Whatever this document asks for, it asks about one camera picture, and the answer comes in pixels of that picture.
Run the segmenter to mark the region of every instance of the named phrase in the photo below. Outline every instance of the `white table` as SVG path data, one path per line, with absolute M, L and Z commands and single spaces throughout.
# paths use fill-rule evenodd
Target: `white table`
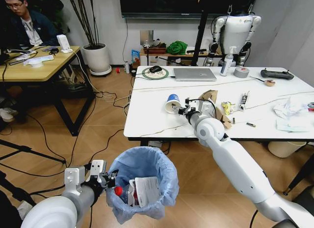
M 137 74 L 147 66 L 140 66 Z M 174 76 L 173 68 L 163 67 L 169 71 L 169 76 Z M 260 71 L 264 68 L 249 67 L 250 76 L 263 79 Z M 267 68 L 272 71 L 286 71 L 283 68 Z M 226 134 L 236 141 L 314 141 L 314 112 L 302 115 L 311 125 L 308 132 L 287 132 L 277 130 L 276 119 L 279 118 L 273 107 L 286 102 L 290 96 L 303 98 L 306 102 L 314 102 L 314 88 L 298 77 L 292 80 L 276 79 L 275 86 L 268 87 L 262 82 L 248 76 L 245 79 L 237 78 L 233 71 L 226 77 L 219 75 L 221 67 L 211 67 L 217 77 L 215 82 L 179 82 L 174 78 L 162 80 L 145 80 L 136 78 L 132 92 L 130 108 L 125 124 L 124 135 L 130 141 L 141 141 L 142 145 L 148 141 L 178 141 L 197 140 L 193 128 L 186 118 L 165 111 L 165 102 L 170 94 L 177 94 L 182 106 L 187 97 L 198 98 L 208 90 L 217 90 L 216 105 L 229 101 L 236 104 L 238 109 L 242 94 L 250 91 L 247 109 L 237 111 L 228 116 L 235 125 L 226 130 Z M 256 127 L 247 125 L 251 122 Z

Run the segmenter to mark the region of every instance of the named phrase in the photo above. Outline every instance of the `green cloth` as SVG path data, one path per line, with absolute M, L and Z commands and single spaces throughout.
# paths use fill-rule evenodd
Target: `green cloth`
M 185 50 L 187 48 L 187 44 L 182 41 L 173 42 L 167 48 L 167 53 L 171 55 L 185 55 Z

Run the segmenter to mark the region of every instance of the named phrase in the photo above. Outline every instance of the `blue plastic bag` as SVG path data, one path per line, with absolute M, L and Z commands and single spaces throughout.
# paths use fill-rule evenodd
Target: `blue plastic bag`
M 159 148 L 134 147 L 120 154 L 112 163 L 110 172 L 119 169 L 116 185 L 126 186 L 135 177 L 157 176 L 161 197 L 145 207 L 131 207 L 125 204 L 114 190 L 106 191 L 106 200 L 120 224 L 131 219 L 135 213 L 155 219 L 165 216 L 164 206 L 174 206 L 179 192 L 177 170 Z

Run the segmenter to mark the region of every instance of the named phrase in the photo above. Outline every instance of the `dark jacket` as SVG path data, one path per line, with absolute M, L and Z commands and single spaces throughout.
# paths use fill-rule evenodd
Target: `dark jacket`
M 43 46 L 58 46 L 58 39 L 57 39 L 57 30 L 51 23 L 51 21 L 39 12 L 34 10 L 30 10 L 29 14 L 31 16 L 31 20 L 33 22 L 34 28 L 37 31 L 40 39 L 43 41 Z M 27 45 L 30 46 L 29 37 L 25 31 L 25 28 L 22 24 L 21 17 L 14 16 L 11 18 L 11 22 L 13 28 L 16 31 L 17 36 L 17 43 L 19 45 Z

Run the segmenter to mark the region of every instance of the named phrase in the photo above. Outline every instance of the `computer mouse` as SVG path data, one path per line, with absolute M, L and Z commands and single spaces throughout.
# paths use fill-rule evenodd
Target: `computer mouse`
M 151 73 L 155 73 L 155 72 L 161 71 L 162 68 L 159 67 L 159 66 L 154 66 L 154 67 L 151 67 L 149 70 L 150 70 Z

